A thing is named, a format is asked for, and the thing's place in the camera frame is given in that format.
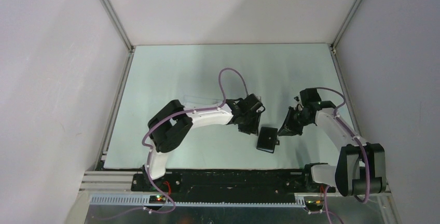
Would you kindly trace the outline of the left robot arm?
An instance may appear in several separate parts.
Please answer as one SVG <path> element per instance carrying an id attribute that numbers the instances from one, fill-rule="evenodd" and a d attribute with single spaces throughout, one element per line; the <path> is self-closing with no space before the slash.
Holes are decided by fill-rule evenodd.
<path id="1" fill-rule="evenodd" d="M 258 135 L 262 113 L 266 110 L 260 98 L 224 99 L 219 104 L 186 107 L 179 100 L 170 101 L 148 122 L 142 144 L 149 148 L 144 164 L 144 185 L 151 191 L 163 187 L 169 154 L 184 140 L 190 130 L 209 125 L 237 125 L 238 131 Z"/>

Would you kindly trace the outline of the clear plastic card tray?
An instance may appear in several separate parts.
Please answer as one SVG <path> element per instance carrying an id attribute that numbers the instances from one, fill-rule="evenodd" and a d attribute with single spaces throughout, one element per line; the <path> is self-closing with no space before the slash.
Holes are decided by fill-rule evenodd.
<path id="1" fill-rule="evenodd" d="M 185 107 L 191 108 L 210 108 L 215 105 L 220 105 L 223 100 L 221 99 L 213 99 L 209 97 L 201 97 L 201 96 L 193 96 L 193 95 L 185 95 L 183 96 L 182 104 Z"/>

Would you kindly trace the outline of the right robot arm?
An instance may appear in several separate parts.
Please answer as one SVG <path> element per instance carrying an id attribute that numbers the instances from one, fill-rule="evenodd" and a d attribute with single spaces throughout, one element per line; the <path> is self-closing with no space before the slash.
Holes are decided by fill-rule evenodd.
<path id="1" fill-rule="evenodd" d="M 351 128 L 339 113 L 346 103 L 339 105 L 324 101 L 319 95 L 321 87 L 306 88 L 295 97 L 296 104 L 289 107 L 278 136 L 303 134 L 304 127 L 314 124 L 333 142 L 339 151 L 336 166 L 311 163 L 304 167 L 302 186 L 309 192 L 322 185 L 336 188 L 344 197 L 364 196 L 386 190 L 386 156 L 379 143 L 370 143 Z"/>

